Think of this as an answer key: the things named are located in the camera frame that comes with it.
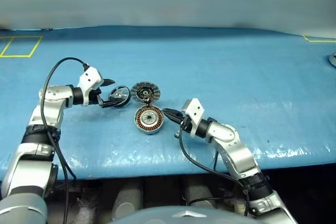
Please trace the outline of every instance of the blue table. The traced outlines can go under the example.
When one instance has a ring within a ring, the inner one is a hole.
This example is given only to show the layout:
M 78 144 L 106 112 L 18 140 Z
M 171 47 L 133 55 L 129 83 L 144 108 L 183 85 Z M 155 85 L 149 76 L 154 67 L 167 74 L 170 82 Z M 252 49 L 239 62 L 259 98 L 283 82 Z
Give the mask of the blue table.
M 8 45 L 11 36 L 43 37 L 15 37 Z M 180 109 L 199 98 L 205 116 L 238 129 L 262 169 L 336 162 L 336 68 L 327 60 L 335 43 L 255 29 L 183 27 L 3 31 L 0 37 L 0 179 L 48 72 L 69 56 L 116 85 L 156 83 L 161 108 Z M 81 74 L 81 65 L 67 62 L 51 84 L 77 85 Z M 103 98 L 116 85 L 102 88 Z M 166 119 L 157 134 L 138 131 L 139 106 L 131 101 L 122 109 L 65 111 L 60 146 L 79 178 L 202 172 L 183 156 L 173 136 L 178 125 Z M 204 140 L 186 135 L 184 141 L 193 158 L 213 165 L 214 150 Z

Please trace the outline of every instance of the blue tabletop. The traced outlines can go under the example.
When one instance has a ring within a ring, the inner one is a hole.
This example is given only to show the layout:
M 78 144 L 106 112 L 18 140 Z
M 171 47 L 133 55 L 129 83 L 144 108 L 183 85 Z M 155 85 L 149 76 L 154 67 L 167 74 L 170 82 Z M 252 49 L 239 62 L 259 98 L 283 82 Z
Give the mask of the blue tabletop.
M 161 108 L 180 109 L 187 99 L 199 98 L 205 116 L 238 129 L 262 169 L 336 162 L 336 68 L 327 60 L 335 50 L 332 41 L 255 29 L 0 32 L 0 179 L 51 67 L 71 56 L 116 81 L 102 88 L 105 99 L 116 85 L 139 81 L 159 86 L 155 105 Z M 65 62 L 50 84 L 77 85 L 81 74 L 80 64 Z M 177 124 L 166 119 L 154 135 L 135 127 L 139 106 L 131 100 L 122 109 L 78 105 L 65 111 L 60 146 L 79 178 L 202 172 L 183 156 L 173 136 Z M 184 141 L 193 158 L 213 165 L 214 149 L 203 139 L 185 134 Z M 226 170 L 223 164 L 218 168 Z

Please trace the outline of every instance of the white wall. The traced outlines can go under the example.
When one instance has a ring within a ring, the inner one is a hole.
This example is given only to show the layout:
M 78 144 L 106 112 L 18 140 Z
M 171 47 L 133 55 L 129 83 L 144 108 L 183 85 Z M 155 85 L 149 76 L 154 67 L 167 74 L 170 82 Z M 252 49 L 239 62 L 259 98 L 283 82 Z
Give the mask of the white wall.
M 253 27 L 334 38 L 336 0 L 0 0 L 0 25 Z

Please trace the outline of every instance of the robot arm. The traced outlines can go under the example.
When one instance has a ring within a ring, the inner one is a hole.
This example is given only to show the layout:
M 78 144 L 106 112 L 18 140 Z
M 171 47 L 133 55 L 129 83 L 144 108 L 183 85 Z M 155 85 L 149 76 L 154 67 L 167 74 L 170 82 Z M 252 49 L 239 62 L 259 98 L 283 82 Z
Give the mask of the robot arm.
M 197 135 L 214 145 L 231 177 L 247 190 L 251 214 L 266 223 L 297 223 L 277 192 L 268 184 L 252 152 L 241 142 L 235 128 L 212 118 L 203 119 L 204 109 L 198 99 L 188 100 L 182 111 L 186 117 L 176 110 L 163 110 L 169 119 L 181 124 L 191 136 Z
M 103 101 L 99 87 L 113 84 L 103 79 L 96 68 L 85 65 L 76 88 L 49 86 L 44 100 L 44 115 L 48 130 L 41 118 L 39 104 L 33 110 L 26 132 L 18 146 L 1 185 L 0 223 L 46 223 L 47 207 L 43 200 L 53 189 L 58 166 L 53 164 L 55 149 L 47 133 L 58 142 L 63 110 L 73 105 L 99 104 L 103 108 L 116 102 Z

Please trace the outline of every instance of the black cable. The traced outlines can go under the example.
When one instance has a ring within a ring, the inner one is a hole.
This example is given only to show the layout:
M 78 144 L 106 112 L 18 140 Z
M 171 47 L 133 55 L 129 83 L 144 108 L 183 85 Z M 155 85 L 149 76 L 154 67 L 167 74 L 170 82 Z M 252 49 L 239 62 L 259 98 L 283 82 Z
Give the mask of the black cable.
M 234 179 L 233 177 L 231 177 L 230 175 L 226 175 L 226 174 L 224 174 L 224 173 L 220 173 L 220 172 L 218 172 L 218 171 L 216 171 L 216 170 L 212 170 L 212 169 L 210 169 L 210 168 L 208 168 L 208 167 L 206 167 L 206 166 L 200 164 L 200 163 L 197 162 L 196 160 L 193 160 L 193 159 L 189 156 L 189 154 L 187 153 L 187 151 L 185 150 L 185 148 L 184 148 L 184 146 L 183 146 L 183 141 L 182 141 L 183 126 L 184 126 L 184 125 L 183 125 L 183 123 L 182 123 L 182 125 L 181 125 L 181 127 L 180 127 L 180 130 L 179 130 L 179 132 L 178 132 L 178 139 L 179 139 L 180 147 L 181 147 L 181 150 L 182 150 L 184 156 L 185 156 L 191 163 L 193 163 L 194 165 L 198 166 L 199 168 L 201 168 L 201 169 L 203 169 L 203 170 L 205 170 L 205 171 L 207 171 L 207 172 L 209 172 L 209 173 L 212 173 L 212 174 L 214 174 L 214 175 L 217 175 L 217 176 L 219 176 L 219 177 L 221 177 L 221 178 L 228 179 L 228 180 L 232 181 L 233 183 L 235 183 L 236 185 L 238 185 L 238 186 L 242 189 L 242 192 L 243 192 L 244 197 L 245 197 L 246 204 L 245 204 L 245 213 L 244 213 L 244 215 L 247 216 L 247 214 L 248 214 L 248 210 L 249 210 L 249 208 L 248 208 L 248 207 L 249 207 L 249 196 L 248 196 L 248 192 L 247 192 L 246 190 L 244 190 L 244 186 L 243 186 L 239 181 L 237 181 L 236 179 Z
M 80 59 L 77 59 L 77 58 L 74 58 L 74 57 L 67 57 L 67 58 L 64 58 L 64 59 L 61 59 L 59 62 L 57 62 L 54 67 L 51 69 L 45 83 L 44 83 L 44 86 L 43 86 L 43 91 L 42 91 L 42 96 L 41 96 L 41 103 L 40 103 L 40 109 L 41 109 L 41 119 L 42 119 L 42 122 L 43 122 L 43 126 L 47 132 L 47 135 L 48 135 L 48 138 L 53 146 L 53 148 L 55 149 L 55 152 L 59 158 L 59 161 L 61 163 L 61 166 L 62 166 L 62 169 L 63 169 L 63 173 L 64 173 L 64 180 L 65 180 L 65 190 L 66 190 L 66 202 L 65 202 L 65 207 L 64 207 L 64 216 L 63 216 L 63 224 L 66 224 L 67 223 L 67 218 L 68 218 L 68 207 L 69 207 L 69 185 L 68 185 L 68 173 L 67 173 L 67 169 L 69 171 L 69 173 L 74 177 L 74 179 L 76 179 L 76 176 L 75 174 L 72 172 L 72 170 L 70 169 L 69 165 L 67 164 L 65 158 L 63 157 L 62 155 L 62 152 L 59 148 L 59 145 L 58 143 L 56 143 L 56 141 L 54 140 L 54 138 L 52 137 L 51 133 L 49 132 L 49 129 L 48 129 L 48 124 L 47 124 L 47 121 L 46 121 L 46 117 L 44 115 L 44 103 L 45 103 L 45 97 L 46 97 L 46 92 L 47 92 L 47 88 L 48 88 L 48 85 L 49 85 L 49 81 L 51 79 L 51 76 L 54 74 L 55 70 L 58 68 L 58 66 L 66 61 L 66 60 L 75 60 L 75 61 L 78 61 L 80 62 L 81 64 L 83 64 L 83 66 L 87 66 L 87 64 L 80 60 Z
M 214 163 L 214 170 L 216 170 L 217 160 L 218 160 L 218 155 L 219 155 L 219 152 L 216 151 L 216 154 L 215 154 L 215 163 Z
M 205 200 L 221 200 L 223 197 L 206 197 L 206 198 L 200 198 L 200 199 L 194 199 L 191 200 L 189 203 L 187 203 L 187 206 L 191 206 L 193 203 L 199 202 L 199 201 L 205 201 Z

